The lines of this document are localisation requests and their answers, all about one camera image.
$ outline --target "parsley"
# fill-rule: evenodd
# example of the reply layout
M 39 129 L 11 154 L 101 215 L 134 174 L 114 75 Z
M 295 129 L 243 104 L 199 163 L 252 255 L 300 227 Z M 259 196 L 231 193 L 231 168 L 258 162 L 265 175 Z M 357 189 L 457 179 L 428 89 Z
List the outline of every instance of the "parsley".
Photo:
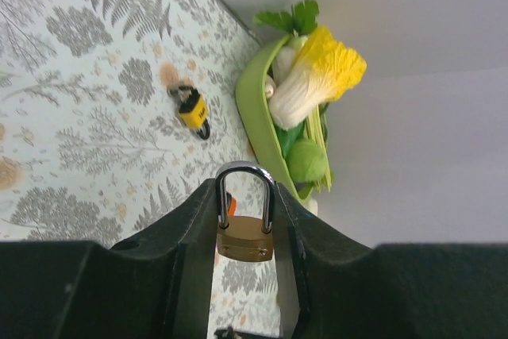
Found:
M 315 0 L 304 0 L 291 6 L 291 13 L 287 11 L 259 12 L 252 22 L 255 25 L 270 25 L 287 33 L 296 33 L 298 36 L 312 33 L 318 26 L 316 17 L 319 15 L 318 2 Z

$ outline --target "orange tag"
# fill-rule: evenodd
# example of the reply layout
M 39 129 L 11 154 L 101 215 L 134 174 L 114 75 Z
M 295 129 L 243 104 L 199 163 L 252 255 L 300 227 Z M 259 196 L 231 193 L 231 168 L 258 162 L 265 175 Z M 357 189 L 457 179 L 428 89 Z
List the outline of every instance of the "orange tag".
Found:
M 237 210 L 237 200 L 232 196 L 231 203 L 229 204 L 228 216 L 234 216 Z

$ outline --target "green basket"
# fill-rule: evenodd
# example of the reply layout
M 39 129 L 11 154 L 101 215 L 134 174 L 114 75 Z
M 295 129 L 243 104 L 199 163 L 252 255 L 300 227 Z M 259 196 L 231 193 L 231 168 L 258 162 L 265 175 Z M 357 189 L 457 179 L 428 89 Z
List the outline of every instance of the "green basket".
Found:
M 311 196 L 314 186 L 309 184 L 299 191 L 296 190 L 281 153 L 264 89 L 268 69 L 289 39 L 290 35 L 286 35 L 256 53 L 238 79 L 236 97 L 245 131 L 261 166 L 271 173 L 275 181 L 282 183 L 298 201 L 305 202 Z

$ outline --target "padlock shackle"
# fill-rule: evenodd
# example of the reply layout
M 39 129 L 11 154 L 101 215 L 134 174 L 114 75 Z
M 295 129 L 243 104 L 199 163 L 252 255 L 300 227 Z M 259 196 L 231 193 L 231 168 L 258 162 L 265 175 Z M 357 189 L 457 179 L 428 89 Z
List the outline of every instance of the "padlock shackle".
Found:
M 225 178 L 232 172 L 248 172 L 263 180 L 264 203 L 263 203 L 263 233 L 271 232 L 271 222 L 275 211 L 275 181 L 270 173 L 258 164 L 245 160 L 237 160 L 224 164 L 217 170 L 215 175 L 215 193 L 218 202 L 219 226 L 223 229 L 228 227 L 228 196 L 225 189 Z

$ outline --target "padlock body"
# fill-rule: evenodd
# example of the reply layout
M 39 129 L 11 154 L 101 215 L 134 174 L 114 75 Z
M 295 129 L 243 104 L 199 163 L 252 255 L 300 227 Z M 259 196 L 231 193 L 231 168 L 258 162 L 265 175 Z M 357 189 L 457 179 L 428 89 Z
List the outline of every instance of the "padlock body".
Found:
M 219 254 L 244 262 L 264 262 L 273 257 L 271 233 L 263 233 L 263 220 L 249 216 L 231 216 L 228 227 L 217 228 Z
M 185 125 L 191 129 L 198 129 L 205 122 L 208 116 L 208 108 L 205 99 L 200 94 L 192 94 L 182 103 L 178 110 L 179 116 Z

